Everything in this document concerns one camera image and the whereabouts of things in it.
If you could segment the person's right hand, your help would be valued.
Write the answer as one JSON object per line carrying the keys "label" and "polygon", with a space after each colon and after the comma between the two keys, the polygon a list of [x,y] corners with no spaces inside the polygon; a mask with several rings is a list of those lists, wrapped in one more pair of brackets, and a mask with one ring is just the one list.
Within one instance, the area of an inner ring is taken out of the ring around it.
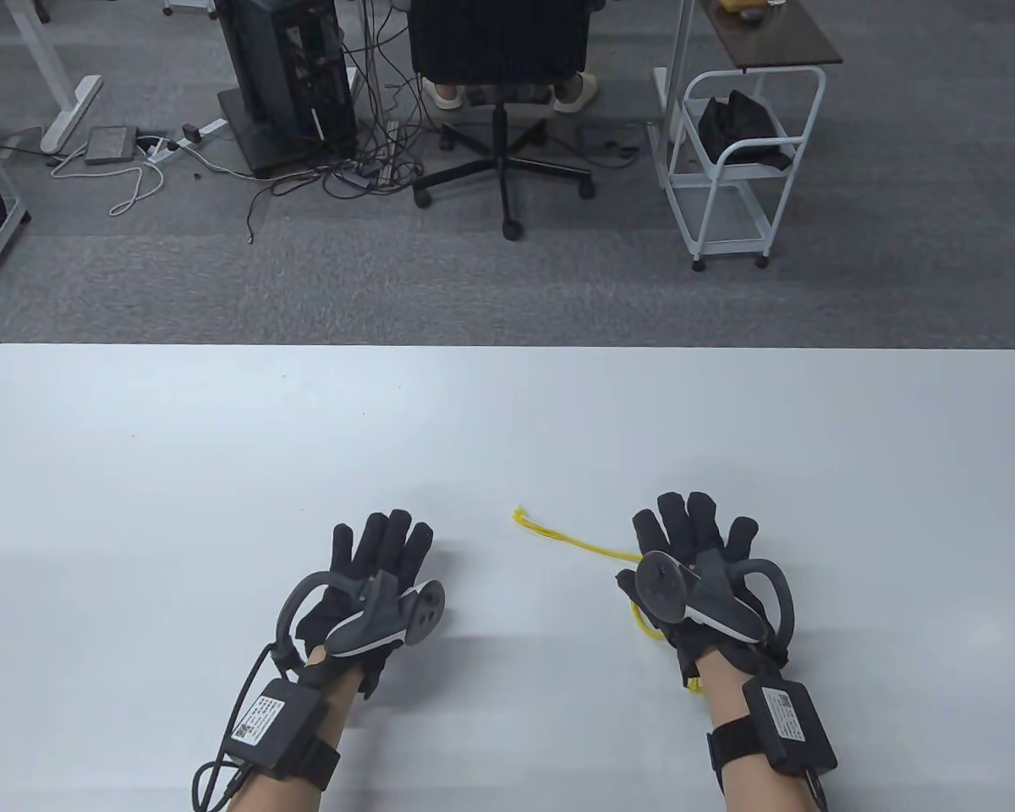
{"label": "person's right hand", "polygon": [[712,647],[750,676],[779,673],[793,637],[793,598],[777,565],[750,558],[758,523],[736,518],[724,539],[716,504],[699,491],[667,492],[657,506],[633,518],[645,584],[632,569],[616,581],[677,651],[683,681],[700,676],[697,662]]}

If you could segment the person's left hand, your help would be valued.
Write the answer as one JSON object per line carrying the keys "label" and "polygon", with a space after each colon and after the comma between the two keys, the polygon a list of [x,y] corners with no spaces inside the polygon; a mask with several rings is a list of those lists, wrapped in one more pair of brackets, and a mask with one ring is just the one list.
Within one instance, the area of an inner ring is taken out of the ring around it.
{"label": "person's left hand", "polygon": [[[433,538],[433,529],[424,522],[414,524],[407,511],[395,509],[388,515],[373,512],[358,544],[355,544],[354,532],[348,525],[335,525],[329,571],[355,580],[373,579],[373,576],[384,571],[395,576],[398,587],[407,590],[414,587]],[[303,642],[306,656],[313,657],[313,650],[326,641],[330,631],[357,611],[359,607],[350,596],[337,589],[326,588],[321,600],[296,623],[296,639]],[[342,660],[331,656],[326,666],[325,684],[333,684],[356,668],[362,677],[358,692],[367,700],[380,683],[389,655],[402,646],[400,641],[387,642]]]}

